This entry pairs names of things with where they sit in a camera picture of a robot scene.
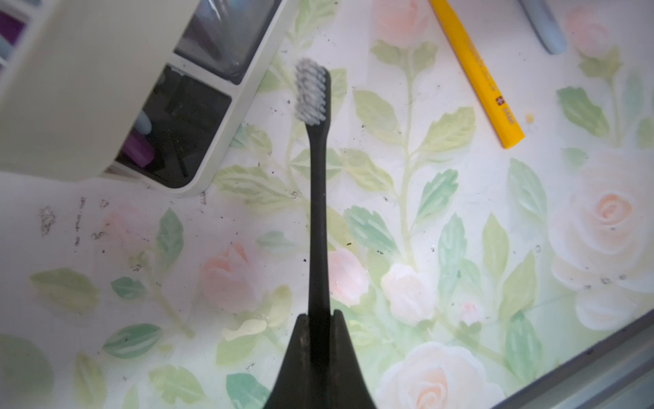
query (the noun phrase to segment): toothbrush bristles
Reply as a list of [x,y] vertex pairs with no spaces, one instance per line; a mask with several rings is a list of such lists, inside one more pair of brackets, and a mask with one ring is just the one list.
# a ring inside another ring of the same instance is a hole
[[325,74],[325,68],[309,58],[296,66],[295,116],[307,125],[318,125],[326,119]]

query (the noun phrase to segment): countertop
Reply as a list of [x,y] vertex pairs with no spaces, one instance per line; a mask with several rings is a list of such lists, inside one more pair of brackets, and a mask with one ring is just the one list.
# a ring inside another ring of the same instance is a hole
[[380,409],[490,408],[654,307],[654,3],[453,0],[504,150],[423,0],[301,0],[201,196],[0,175],[0,406],[262,407],[306,311],[294,62],[332,74],[328,230]]

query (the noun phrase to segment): white plastic container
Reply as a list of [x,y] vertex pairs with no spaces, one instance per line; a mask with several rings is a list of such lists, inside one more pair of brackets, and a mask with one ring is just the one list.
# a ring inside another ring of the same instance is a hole
[[[114,174],[174,195],[199,194],[211,182],[297,9],[297,0],[277,0],[235,81],[173,52],[197,1],[43,0],[38,8],[21,1],[0,0],[0,10],[19,5],[29,20],[0,75],[0,170],[65,181]],[[231,98],[181,187],[114,161],[167,66]]]

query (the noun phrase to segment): white rose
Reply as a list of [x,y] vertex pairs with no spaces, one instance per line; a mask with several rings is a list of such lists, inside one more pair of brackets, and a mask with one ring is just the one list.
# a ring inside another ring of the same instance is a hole
[[427,342],[390,367],[379,382],[379,409],[487,409],[504,399],[470,351]]
[[416,325],[434,316],[438,297],[429,277],[410,266],[393,264],[381,279],[381,289],[390,301],[390,313],[398,321]]
[[361,301],[368,292],[368,272],[359,259],[349,250],[338,249],[327,254],[329,265],[329,290],[332,297],[348,307]]
[[651,163],[642,152],[593,152],[551,221],[552,273],[578,292],[577,316],[590,329],[622,327],[654,293]]

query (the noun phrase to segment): toothbrush handle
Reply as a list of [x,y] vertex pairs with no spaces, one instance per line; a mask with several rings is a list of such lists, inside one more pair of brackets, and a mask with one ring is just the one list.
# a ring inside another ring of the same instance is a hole
[[327,134],[331,123],[332,80],[326,73],[326,119],[319,125],[307,125],[311,146],[311,257],[309,260],[309,327],[311,361],[328,361],[329,328],[332,312],[329,299],[329,267],[327,263]]

